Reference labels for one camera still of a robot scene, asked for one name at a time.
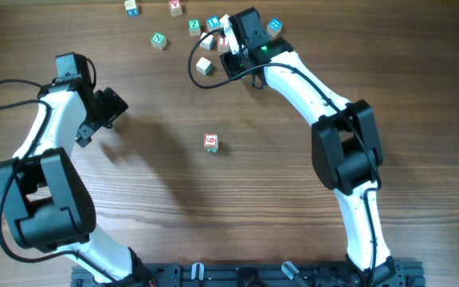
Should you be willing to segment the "green N wooden block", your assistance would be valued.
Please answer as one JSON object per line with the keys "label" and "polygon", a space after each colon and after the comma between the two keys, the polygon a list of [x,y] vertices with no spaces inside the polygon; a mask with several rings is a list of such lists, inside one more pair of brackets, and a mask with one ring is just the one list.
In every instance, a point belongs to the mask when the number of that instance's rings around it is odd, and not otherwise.
{"label": "green N wooden block", "polygon": [[151,37],[151,45],[156,49],[163,50],[166,44],[166,36],[159,32],[154,32],[153,36]]}

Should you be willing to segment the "red 6 wooden block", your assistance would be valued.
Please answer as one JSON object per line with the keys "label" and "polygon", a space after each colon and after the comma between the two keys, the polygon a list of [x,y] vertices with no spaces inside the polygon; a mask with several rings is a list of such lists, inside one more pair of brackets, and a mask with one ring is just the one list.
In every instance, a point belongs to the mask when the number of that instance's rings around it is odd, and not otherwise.
{"label": "red 6 wooden block", "polygon": [[217,148],[218,149],[218,136],[216,134],[205,134],[204,135],[204,148]]}

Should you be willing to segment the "white green-sided wooden block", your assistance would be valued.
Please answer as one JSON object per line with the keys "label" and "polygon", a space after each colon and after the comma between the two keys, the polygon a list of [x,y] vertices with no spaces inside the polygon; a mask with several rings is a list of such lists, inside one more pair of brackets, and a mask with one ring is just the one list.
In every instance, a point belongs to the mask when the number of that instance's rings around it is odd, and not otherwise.
{"label": "white green-sided wooden block", "polygon": [[196,69],[201,74],[208,76],[212,70],[212,62],[204,57],[200,57],[196,63]]}

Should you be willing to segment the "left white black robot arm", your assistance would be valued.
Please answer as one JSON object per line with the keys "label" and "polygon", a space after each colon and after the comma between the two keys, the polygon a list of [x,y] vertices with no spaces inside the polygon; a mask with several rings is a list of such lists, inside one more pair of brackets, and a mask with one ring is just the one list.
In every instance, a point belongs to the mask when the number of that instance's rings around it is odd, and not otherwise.
{"label": "left white black robot arm", "polygon": [[96,223],[92,198],[71,161],[99,128],[127,104],[111,89],[96,89],[92,61],[79,53],[56,57],[57,77],[39,88],[38,112],[24,144],[0,162],[0,246],[15,261],[61,256],[91,275],[91,286],[154,286],[135,252]]}

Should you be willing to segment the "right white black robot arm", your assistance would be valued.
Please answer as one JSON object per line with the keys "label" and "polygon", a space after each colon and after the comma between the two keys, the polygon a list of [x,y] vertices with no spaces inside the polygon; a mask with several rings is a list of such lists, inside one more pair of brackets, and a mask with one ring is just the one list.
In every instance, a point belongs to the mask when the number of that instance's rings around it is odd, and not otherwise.
{"label": "right white black robot arm", "polygon": [[376,195],[383,152],[371,106],[333,92],[282,37],[271,38],[255,8],[221,19],[229,52],[221,57],[230,79],[248,74],[279,92],[312,133],[312,165],[333,191],[347,233],[347,257],[366,275],[390,257],[380,226]]}

